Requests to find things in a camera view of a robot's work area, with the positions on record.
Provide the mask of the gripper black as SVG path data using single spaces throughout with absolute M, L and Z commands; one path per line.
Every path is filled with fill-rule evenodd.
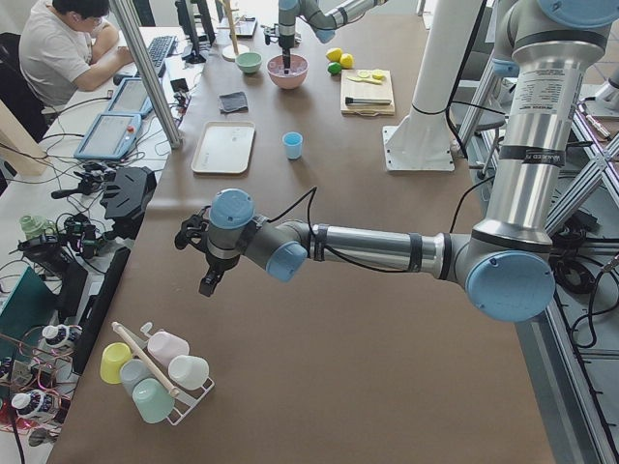
M 240 254 L 219 257 L 207 250 L 205 258 L 209 268 L 207 274 L 200 280 L 198 291 L 205 297 L 211 297 L 221 282 L 223 274 L 237 266 Z
M 290 48 L 295 46 L 295 34 L 279 31 L 278 43 L 282 48 L 283 73 L 289 74 L 291 66 Z

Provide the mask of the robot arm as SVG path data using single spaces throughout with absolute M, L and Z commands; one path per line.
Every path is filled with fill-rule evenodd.
M 290 280 L 308 260 L 338 260 L 372 271 L 427 273 L 458 284 L 487 316 L 519 322 L 546 309 L 555 279 L 545 226 L 565 164 L 582 79 L 605 52 L 614 1 L 500 1 L 489 63 L 516 79 L 484 218 L 467 234 L 337 227 L 267 218 L 238 188 L 201 210 L 198 248 L 211 295 L 224 273 L 247 257 Z
M 334 37 L 337 29 L 384 4 L 385 1 L 382 0 L 350 0 L 324 12 L 314 0 L 279 0 L 279 45 L 284 73 L 289 73 L 298 17 L 308 24 L 318 40 L 325 44 Z

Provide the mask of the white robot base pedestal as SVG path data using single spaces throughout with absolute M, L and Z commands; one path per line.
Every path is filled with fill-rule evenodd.
M 429 29 L 409 114 L 383 128 L 386 168 L 392 172 L 455 169 L 448 106 L 484 1 L 441 0 Z

